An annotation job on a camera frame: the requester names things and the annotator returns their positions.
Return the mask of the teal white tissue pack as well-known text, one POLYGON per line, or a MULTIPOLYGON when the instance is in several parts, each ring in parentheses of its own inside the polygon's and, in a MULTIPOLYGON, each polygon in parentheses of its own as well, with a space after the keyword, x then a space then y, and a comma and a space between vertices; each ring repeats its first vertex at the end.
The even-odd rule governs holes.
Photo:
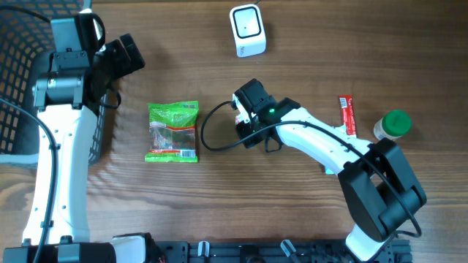
MULTIPOLYGON (((347 134, 347 127, 345 124, 341 126, 336 126, 335 129, 343 134, 347 134)), ((325 174, 326 175, 333 175, 333 171, 329 169, 328 167, 325 167, 325 174)))

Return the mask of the red stick sachet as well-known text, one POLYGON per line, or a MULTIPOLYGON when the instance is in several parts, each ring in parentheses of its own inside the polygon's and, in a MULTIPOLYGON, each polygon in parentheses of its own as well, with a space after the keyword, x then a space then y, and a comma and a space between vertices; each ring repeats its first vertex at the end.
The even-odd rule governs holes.
POLYGON ((351 95, 342 95, 339 96, 339 103, 341 106, 341 117, 343 124, 346 127, 347 135, 351 137, 357 137, 357 130, 355 124, 355 114, 352 104, 351 95))

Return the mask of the green lid jar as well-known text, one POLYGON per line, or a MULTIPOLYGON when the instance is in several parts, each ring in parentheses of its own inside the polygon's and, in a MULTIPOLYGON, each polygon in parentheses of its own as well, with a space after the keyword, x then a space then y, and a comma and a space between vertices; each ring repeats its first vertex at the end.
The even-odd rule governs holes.
POLYGON ((381 140, 397 140, 412 128, 412 119, 403 110, 392 110, 374 125, 374 136, 381 140))

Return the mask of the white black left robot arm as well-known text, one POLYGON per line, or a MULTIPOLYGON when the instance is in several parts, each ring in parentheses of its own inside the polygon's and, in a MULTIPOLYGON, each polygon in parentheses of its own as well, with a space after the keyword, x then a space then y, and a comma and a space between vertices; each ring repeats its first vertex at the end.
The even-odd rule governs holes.
POLYGON ((85 3, 75 15, 49 20, 55 48, 33 82, 39 127, 33 205, 22 243, 5 262, 161 262, 149 233, 90 240, 86 211, 89 156, 103 96, 113 81, 145 65, 133 38, 107 42, 101 18, 85 3))

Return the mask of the green gummy candy bag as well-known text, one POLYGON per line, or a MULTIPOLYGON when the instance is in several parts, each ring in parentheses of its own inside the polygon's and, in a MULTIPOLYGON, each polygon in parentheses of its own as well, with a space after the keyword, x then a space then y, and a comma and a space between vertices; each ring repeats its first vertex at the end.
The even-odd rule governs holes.
POLYGON ((197 163, 198 101, 148 103, 151 147, 145 162, 197 163))

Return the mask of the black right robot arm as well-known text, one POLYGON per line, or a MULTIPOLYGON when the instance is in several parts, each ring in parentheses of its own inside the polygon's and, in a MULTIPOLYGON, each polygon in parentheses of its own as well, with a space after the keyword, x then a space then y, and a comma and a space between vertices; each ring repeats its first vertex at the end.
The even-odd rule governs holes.
POLYGON ((358 260, 374 259, 401 225, 415 223, 427 203, 426 193, 401 148, 392 140, 376 143, 346 135, 313 117, 291 99, 272 96, 257 101, 234 96, 236 128, 248 148, 276 140, 306 153, 339 179, 355 225, 345 245, 358 260))

